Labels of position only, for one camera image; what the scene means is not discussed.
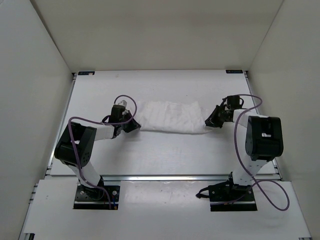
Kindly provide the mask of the white pleated skirt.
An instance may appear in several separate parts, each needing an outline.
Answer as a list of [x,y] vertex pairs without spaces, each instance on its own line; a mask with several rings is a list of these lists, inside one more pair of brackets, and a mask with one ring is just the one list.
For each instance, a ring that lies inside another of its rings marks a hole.
[[197,135],[210,131],[204,113],[197,101],[139,101],[134,119],[142,131]]

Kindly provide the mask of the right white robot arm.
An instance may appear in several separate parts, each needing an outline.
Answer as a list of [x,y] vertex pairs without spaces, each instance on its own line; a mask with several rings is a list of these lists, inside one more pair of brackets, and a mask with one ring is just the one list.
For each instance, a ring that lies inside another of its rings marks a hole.
[[[243,97],[248,94],[229,95],[222,99],[204,121],[210,128],[222,128],[224,123],[234,123],[234,147],[240,168],[231,172],[224,195],[236,200],[254,181],[260,169],[284,151],[282,123],[279,117],[264,116],[254,112],[255,107],[244,108]],[[238,126],[246,129],[244,139],[245,156],[238,149]]]

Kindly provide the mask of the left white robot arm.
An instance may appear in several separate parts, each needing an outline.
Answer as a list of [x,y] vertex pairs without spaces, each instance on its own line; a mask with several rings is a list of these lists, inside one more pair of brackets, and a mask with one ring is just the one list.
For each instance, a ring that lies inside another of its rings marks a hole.
[[122,132],[130,133],[140,128],[133,114],[120,104],[113,105],[111,114],[100,122],[71,117],[55,147],[54,157],[75,173],[93,199],[99,199],[104,195],[105,187],[101,175],[90,162],[94,143],[112,140]]

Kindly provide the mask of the right blue corner label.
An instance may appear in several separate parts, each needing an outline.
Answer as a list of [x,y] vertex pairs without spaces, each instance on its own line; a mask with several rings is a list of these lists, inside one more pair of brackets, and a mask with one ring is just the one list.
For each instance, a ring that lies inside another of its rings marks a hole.
[[243,71],[242,70],[239,70],[239,69],[226,69],[225,72],[227,74],[243,74]]

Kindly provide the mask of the blue corner label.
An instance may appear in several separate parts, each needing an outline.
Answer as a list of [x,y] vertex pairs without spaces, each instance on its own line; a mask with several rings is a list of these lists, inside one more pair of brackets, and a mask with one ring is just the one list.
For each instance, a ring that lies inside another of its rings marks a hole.
[[79,71],[77,73],[78,76],[93,76],[95,71]]
[[243,71],[242,70],[239,70],[239,69],[226,69],[225,72],[227,74],[243,74]]

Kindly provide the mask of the left blue corner label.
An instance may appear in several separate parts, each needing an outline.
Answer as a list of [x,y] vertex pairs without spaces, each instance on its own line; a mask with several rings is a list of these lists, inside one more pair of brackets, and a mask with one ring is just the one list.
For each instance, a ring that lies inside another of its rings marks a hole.
[[79,71],[77,73],[78,76],[93,76],[95,71]]

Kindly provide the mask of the aluminium front rail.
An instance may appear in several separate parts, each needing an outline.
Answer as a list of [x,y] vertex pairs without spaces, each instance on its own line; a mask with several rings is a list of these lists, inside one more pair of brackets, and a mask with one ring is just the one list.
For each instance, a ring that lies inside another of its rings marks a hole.
[[103,175],[105,181],[225,181],[228,175]]

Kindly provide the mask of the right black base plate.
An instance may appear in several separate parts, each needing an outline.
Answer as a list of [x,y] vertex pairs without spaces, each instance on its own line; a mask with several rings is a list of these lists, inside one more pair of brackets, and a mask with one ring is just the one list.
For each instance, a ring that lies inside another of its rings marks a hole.
[[209,199],[211,212],[255,212],[258,210],[252,190],[231,190],[229,184],[219,183],[202,188],[198,199]]

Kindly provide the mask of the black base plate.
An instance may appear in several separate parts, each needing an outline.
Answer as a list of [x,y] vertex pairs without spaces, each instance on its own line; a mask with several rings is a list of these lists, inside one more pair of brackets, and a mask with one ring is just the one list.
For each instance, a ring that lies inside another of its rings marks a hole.
[[111,210],[119,209],[120,185],[104,185],[104,190],[89,188],[80,183],[77,184],[73,208],[76,210]]
[[255,212],[258,210],[252,190],[231,190],[229,184],[219,183],[202,188],[198,199],[209,199],[211,212]]

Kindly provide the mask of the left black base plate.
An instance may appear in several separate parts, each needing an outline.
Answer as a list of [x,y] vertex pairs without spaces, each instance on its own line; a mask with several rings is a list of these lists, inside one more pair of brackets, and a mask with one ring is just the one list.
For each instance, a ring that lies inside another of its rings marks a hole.
[[80,183],[77,184],[73,208],[76,210],[111,210],[119,209],[120,185],[104,185],[104,190],[89,188]]

